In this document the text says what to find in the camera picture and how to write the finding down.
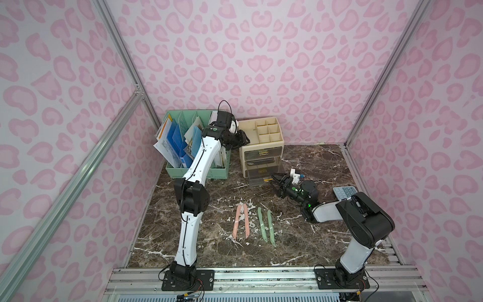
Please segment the blue folders in organizer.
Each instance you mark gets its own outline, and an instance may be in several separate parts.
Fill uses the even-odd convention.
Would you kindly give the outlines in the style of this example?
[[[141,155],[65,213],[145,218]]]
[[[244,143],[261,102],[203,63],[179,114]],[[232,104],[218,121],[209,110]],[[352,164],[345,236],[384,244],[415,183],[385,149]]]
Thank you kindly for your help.
[[[193,124],[183,132],[180,124],[172,120],[167,139],[175,153],[174,167],[190,168],[201,146],[200,127]]]

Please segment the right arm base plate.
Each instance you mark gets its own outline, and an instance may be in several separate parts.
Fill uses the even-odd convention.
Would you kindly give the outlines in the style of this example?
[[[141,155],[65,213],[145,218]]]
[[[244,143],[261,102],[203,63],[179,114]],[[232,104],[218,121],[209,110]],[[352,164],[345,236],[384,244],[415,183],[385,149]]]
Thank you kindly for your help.
[[[318,289],[353,289],[363,291],[370,289],[365,269],[356,273],[349,273],[343,267],[335,269],[315,269],[315,278]]]

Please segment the pink fruit knife left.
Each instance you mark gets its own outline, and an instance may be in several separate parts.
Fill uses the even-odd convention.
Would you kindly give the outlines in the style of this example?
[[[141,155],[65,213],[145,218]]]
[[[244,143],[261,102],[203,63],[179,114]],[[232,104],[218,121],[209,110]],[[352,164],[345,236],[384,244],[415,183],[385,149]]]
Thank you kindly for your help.
[[[239,226],[239,221],[240,221],[240,214],[242,210],[242,205],[239,204],[236,209],[236,214],[235,214],[235,221],[233,224],[233,231],[232,231],[232,238],[233,240],[236,240],[237,237],[237,232],[238,232],[238,226]]]

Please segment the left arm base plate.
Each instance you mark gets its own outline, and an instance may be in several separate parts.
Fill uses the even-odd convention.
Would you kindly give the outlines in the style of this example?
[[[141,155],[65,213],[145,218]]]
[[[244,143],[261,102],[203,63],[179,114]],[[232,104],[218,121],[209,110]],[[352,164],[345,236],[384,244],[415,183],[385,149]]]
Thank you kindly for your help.
[[[212,291],[214,288],[215,271],[207,269],[182,269],[181,272],[167,271],[163,277],[162,291],[189,291],[203,289]]]

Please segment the pink fruit knife right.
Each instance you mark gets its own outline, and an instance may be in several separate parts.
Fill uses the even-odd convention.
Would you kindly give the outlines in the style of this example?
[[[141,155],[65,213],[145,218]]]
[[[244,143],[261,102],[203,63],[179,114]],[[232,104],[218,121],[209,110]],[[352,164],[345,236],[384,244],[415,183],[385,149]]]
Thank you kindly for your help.
[[[247,239],[250,235],[250,222],[249,222],[249,209],[247,204],[243,204],[244,209],[244,221],[245,221],[245,238]]]

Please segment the green file organizer box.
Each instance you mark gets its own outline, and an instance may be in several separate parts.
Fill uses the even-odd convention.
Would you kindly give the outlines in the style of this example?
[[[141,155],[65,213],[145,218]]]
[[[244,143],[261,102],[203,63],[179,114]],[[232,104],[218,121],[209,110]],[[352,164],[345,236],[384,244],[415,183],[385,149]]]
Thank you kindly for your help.
[[[202,110],[170,110],[163,117],[162,121],[168,117],[171,117],[177,123],[181,123],[181,128],[183,130],[188,130],[188,128],[199,118],[204,127],[210,124],[211,116],[216,115],[216,110],[202,109]],[[220,156],[215,159],[210,167],[207,178],[208,179],[227,179],[228,172],[230,168],[230,157],[231,152],[227,151],[224,147],[220,150]],[[166,171],[168,175],[172,178],[181,178],[188,168],[172,167],[170,163],[166,163]]]

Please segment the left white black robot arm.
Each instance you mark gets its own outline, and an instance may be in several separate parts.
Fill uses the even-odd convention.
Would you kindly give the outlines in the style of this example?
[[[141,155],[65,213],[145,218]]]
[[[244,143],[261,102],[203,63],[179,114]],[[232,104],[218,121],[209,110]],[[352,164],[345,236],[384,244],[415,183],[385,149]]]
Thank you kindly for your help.
[[[205,184],[216,155],[222,148],[231,150],[249,142],[245,132],[238,129],[233,113],[218,110],[216,120],[203,130],[194,163],[183,177],[176,179],[174,189],[181,212],[181,232],[177,254],[169,271],[176,281],[192,284],[196,280],[197,237],[203,213],[210,202]]]

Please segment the aluminium front rail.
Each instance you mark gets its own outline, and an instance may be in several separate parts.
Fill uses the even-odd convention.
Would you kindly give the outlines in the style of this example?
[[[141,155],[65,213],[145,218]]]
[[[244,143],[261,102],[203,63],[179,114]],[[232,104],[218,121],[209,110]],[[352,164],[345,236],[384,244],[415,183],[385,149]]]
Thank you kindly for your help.
[[[102,301],[432,301],[415,266],[368,266],[354,288],[322,289],[322,268],[212,268],[203,285],[175,291],[160,269],[117,269]]]

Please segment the beige three-drawer organizer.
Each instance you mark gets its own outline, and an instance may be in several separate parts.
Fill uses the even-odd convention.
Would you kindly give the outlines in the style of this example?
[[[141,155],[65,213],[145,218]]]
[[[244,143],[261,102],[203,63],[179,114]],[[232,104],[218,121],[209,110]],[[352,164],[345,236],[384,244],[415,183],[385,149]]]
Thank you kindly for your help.
[[[272,174],[283,171],[281,159],[284,137],[276,117],[242,120],[238,128],[243,130],[250,143],[241,147],[240,162],[249,185],[260,186],[272,180]]]

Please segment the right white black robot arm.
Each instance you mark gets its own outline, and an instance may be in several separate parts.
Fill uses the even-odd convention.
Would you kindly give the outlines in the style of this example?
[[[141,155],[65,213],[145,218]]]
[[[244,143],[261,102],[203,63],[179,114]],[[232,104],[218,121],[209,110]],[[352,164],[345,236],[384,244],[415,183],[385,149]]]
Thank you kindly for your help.
[[[334,280],[340,288],[349,288],[364,279],[365,264],[376,246],[395,229],[393,219],[365,193],[332,203],[318,202],[314,181],[295,183],[290,174],[273,173],[271,185],[275,194],[295,201],[309,223],[343,221],[352,239],[335,264]]]

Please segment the green fruit knife right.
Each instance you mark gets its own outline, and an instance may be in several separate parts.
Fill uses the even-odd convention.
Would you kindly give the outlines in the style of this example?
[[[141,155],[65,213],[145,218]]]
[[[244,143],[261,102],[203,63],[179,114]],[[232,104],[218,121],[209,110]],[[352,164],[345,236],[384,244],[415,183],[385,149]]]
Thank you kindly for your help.
[[[275,247],[276,242],[275,242],[274,224],[273,224],[273,219],[272,219],[272,212],[270,210],[267,211],[267,219],[268,219],[268,224],[269,224],[270,242]]]

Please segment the green fruit knife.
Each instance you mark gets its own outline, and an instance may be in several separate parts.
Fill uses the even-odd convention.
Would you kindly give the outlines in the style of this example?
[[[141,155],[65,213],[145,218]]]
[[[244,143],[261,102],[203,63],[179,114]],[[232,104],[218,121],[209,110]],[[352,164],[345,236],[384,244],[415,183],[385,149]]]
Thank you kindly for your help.
[[[265,224],[264,224],[264,216],[263,216],[261,207],[258,207],[257,214],[258,214],[259,224],[260,224],[260,234],[262,235],[263,240],[265,242],[268,242],[267,233],[266,233]]]
[[[275,247],[276,242],[275,242],[274,224],[273,224],[273,219],[272,219],[272,212],[270,210],[267,211],[267,219],[268,219],[268,224],[269,224],[270,242]]]

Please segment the pink fruit knife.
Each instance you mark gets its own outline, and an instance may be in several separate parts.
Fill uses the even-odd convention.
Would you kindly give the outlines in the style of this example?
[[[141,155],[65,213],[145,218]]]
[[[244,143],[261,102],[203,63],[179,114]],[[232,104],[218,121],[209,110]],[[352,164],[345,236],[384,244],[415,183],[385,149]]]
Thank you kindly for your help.
[[[244,209],[244,221],[245,221],[245,238],[247,239],[250,235],[250,222],[249,222],[249,209],[247,204],[243,204]]]
[[[240,221],[240,214],[242,210],[242,205],[239,204],[236,209],[236,214],[235,214],[235,221],[233,224],[233,231],[232,231],[232,238],[233,240],[236,240],[237,237],[237,232],[238,232],[238,226],[239,226],[239,221]]]

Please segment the grey blue calculator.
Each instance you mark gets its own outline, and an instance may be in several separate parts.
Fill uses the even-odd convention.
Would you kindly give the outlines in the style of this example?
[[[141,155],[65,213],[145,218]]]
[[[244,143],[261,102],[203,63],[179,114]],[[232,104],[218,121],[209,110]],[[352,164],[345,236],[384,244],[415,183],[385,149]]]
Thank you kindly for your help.
[[[334,187],[333,192],[337,200],[342,201],[351,198],[352,195],[358,193],[358,190],[354,186],[341,186]]]

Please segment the green fruit knife left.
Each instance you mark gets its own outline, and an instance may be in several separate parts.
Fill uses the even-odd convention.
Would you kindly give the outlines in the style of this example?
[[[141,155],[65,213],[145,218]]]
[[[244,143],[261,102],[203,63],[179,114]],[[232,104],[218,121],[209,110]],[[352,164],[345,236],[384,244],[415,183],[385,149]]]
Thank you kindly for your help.
[[[262,235],[263,240],[265,242],[268,242],[267,233],[266,233],[265,224],[264,224],[264,216],[263,216],[261,207],[258,207],[257,214],[258,214],[259,224],[260,224],[260,234]]]

